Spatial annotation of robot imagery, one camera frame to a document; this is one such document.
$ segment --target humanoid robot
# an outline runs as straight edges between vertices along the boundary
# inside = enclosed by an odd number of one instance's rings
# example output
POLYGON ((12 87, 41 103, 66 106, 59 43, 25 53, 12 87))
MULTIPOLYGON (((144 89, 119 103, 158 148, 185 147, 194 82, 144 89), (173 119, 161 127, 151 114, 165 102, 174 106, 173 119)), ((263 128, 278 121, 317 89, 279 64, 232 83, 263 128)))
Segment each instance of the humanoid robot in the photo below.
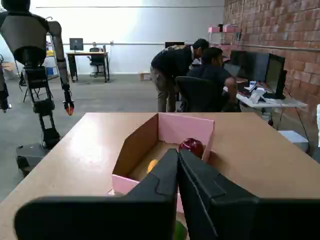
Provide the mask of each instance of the humanoid robot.
MULTIPOLYGON (((57 21, 46 21, 44 18, 30 13, 30 0, 1 0, 1 4, 7 11, 0 13, 0 34, 7 43, 14 59, 24 65, 22 76, 28 87, 33 103, 33 111, 39 115, 43 132, 42 146, 38 144, 17 149, 18 166, 23 169, 30 165, 36 165, 49 149, 53 148, 60 140, 60 134, 56 130, 53 119, 55 104, 52 100, 46 69, 42 66, 47 54, 46 36, 48 33, 52 36, 55 48, 57 67, 64 91, 64 108, 70 116, 73 114, 75 106, 71 99, 60 24, 57 21), (35 100, 32 90, 39 88, 45 88, 46 99, 35 100), (50 128, 45 126, 44 117, 46 116, 50 118, 50 128), (33 156, 32 161, 34 163, 30 163, 28 157, 21 156, 24 155, 23 153, 20 154, 21 151, 25 150, 27 150, 25 155, 33 156)), ((9 93, 3 72, 0 70, 0 109, 3 112, 6 112, 10 107, 8 96, 9 93)))

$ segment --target gray floor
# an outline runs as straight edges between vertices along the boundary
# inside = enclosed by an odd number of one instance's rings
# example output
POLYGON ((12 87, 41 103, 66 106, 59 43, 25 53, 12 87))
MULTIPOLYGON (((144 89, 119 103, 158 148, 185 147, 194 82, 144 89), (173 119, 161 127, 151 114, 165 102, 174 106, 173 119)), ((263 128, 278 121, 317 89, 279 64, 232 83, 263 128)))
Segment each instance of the gray floor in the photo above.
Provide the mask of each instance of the gray floor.
MULTIPOLYGON (((16 147, 24 144, 39 143, 41 128, 38 116, 33 113, 31 101, 27 97, 23 103, 24 92, 18 82, 7 82, 12 109, 7 113, 0 112, 0 202, 22 180, 16 164, 16 147)), ((114 76, 110 83, 105 84, 102 78, 83 76, 78 83, 72 83, 73 99, 75 100, 74 115, 69 117, 63 107, 63 92, 58 79, 50 82, 54 96, 54 120, 61 135, 65 135, 87 112, 156 112, 156 90, 151 82, 140 82, 139 76, 114 76)), ((279 117, 275 114, 275 124, 279 117)), ((304 135, 301 124, 289 118, 283 118, 281 128, 295 130, 304 135)), ((312 146, 317 140, 317 129, 307 128, 312 146)))

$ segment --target hair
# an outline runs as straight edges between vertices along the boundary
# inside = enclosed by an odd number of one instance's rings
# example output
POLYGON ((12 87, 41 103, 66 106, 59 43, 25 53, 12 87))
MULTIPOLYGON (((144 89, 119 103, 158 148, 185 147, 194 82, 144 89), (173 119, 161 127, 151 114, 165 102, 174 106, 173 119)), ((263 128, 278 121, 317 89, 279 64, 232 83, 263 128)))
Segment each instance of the hair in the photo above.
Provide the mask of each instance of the hair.
POLYGON ((202 48, 202 50, 206 50, 209 48, 209 42, 205 39, 199 38, 195 43, 193 44, 194 49, 202 48))
POLYGON ((211 64, 212 59, 217 59, 219 55, 222 55, 223 51, 217 47, 210 47, 203 52, 202 64, 211 64))

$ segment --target cardboard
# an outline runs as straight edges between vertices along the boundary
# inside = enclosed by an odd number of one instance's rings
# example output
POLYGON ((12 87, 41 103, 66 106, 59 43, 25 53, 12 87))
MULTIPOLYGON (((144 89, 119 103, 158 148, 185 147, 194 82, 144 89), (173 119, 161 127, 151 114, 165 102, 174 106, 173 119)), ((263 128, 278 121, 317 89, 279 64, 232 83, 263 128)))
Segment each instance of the cardboard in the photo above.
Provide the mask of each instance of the cardboard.
MULTIPOLYGON (((213 120, 172 113, 156 114, 125 139, 112 173, 114 191, 127 194, 147 175, 153 159, 160 160, 168 149, 178 149, 187 138, 202 142, 205 146, 202 160, 208 162, 214 128, 213 120)), ((177 211, 183 213, 180 195, 177 211)))
POLYGON ((13 71, 16 68, 14 62, 3 62, 2 67, 4 70, 9 71, 9 72, 13 71))
POLYGON ((140 73, 140 81, 151 81, 150 72, 141 72, 140 73))

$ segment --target man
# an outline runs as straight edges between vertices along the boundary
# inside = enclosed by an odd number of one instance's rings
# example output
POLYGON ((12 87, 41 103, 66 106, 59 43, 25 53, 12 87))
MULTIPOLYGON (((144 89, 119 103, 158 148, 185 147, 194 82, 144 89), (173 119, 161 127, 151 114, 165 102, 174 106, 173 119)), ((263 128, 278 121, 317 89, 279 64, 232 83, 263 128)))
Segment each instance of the man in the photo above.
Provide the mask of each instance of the man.
POLYGON ((103 52, 103 51, 104 51, 104 49, 103 49, 103 48, 101 48, 101 47, 97 47, 97 43, 96 43, 95 41, 92 43, 92 45, 93 45, 93 48, 97 48, 97 49, 99 49, 99 52, 103 52))
POLYGON ((216 88, 212 93, 215 96, 212 103, 214 112, 229 112, 238 110, 237 100, 237 83, 234 77, 224 69, 222 57, 223 51, 217 47, 211 47, 204 51, 202 55, 202 65, 193 68, 187 76, 207 79, 214 81, 216 88), (227 94, 224 93, 224 86, 228 88, 227 94))
POLYGON ((150 74, 158 91, 158 112, 176 111, 175 78, 185 76, 194 59, 202 57, 208 41, 198 39, 192 46, 170 46, 158 53, 151 62, 150 74))

